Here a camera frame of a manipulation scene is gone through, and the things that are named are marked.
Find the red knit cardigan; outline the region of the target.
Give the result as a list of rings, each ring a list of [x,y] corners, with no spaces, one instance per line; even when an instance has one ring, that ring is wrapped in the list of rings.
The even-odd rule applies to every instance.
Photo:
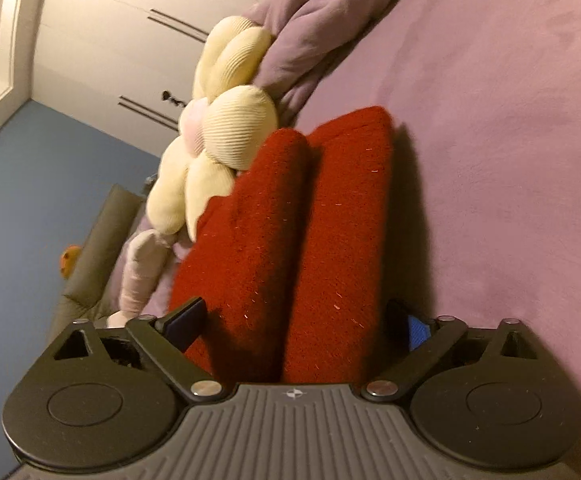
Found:
[[[383,252],[393,129],[379,106],[274,132],[214,197],[170,304],[208,309],[186,356],[227,384],[362,384],[388,356]]]

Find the pale pink plush toy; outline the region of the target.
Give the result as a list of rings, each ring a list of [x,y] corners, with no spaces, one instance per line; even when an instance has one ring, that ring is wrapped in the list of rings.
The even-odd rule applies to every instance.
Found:
[[[119,310],[108,316],[107,328],[121,328],[142,313],[157,287],[175,241],[174,235],[164,235],[156,229],[148,229],[132,238],[122,271]]]

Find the orange plush toy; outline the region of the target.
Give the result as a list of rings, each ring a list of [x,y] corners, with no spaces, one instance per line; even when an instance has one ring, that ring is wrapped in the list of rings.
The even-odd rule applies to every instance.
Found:
[[[79,256],[81,254],[82,247],[79,245],[68,246],[59,259],[59,272],[62,278],[68,280],[72,272],[74,272],[74,267],[77,264]]]

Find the grey-green sofa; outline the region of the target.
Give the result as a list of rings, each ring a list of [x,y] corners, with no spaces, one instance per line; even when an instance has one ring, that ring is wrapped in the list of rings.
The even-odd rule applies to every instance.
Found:
[[[116,310],[112,305],[112,277],[124,244],[138,226],[143,205],[142,196],[121,185],[110,189],[59,296],[48,342],[76,318],[98,322]]]

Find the cream flower-shaped pillow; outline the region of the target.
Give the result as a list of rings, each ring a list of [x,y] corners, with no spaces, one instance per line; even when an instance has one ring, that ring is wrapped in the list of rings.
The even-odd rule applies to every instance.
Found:
[[[147,197],[153,240],[171,244],[183,230],[197,240],[197,222],[211,198],[232,193],[237,174],[249,170],[277,129],[272,99],[251,84],[271,44],[265,28],[242,16],[229,16],[211,30],[179,136],[162,154]]]

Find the purple bed sheet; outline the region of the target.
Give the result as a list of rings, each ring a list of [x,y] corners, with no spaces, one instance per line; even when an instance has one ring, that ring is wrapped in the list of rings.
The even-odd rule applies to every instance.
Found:
[[[521,316],[581,387],[581,0],[402,0],[299,122],[371,102],[415,145],[435,308]]]

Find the white wardrobe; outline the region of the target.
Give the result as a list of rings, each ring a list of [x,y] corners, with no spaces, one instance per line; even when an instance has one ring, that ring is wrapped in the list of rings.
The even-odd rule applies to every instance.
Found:
[[[158,155],[211,28],[257,1],[0,0],[0,128],[36,101]]]

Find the purple rumpled duvet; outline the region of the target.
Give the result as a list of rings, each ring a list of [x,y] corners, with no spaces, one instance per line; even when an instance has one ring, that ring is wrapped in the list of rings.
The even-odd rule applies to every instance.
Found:
[[[276,105],[282,126],[293,123],[339,55],[399,0],[261,0],[245,13],[273,42],[254,85]]]

